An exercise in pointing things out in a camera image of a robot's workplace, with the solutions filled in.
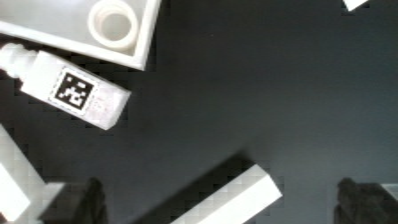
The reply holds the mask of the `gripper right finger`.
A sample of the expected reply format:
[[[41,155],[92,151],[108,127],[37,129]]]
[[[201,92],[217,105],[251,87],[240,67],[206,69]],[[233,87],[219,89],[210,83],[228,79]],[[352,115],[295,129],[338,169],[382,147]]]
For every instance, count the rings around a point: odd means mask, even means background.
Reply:
[[[334,224],[398,224],[398,200],[379,183],[338,183]]]

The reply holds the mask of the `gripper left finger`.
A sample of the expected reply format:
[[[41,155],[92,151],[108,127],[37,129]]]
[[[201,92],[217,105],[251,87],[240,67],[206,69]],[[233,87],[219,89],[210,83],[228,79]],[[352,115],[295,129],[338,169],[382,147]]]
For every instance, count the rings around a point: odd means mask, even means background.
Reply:
[[[108,224],[103,184],[68,183],[39,219],[44,224]]]

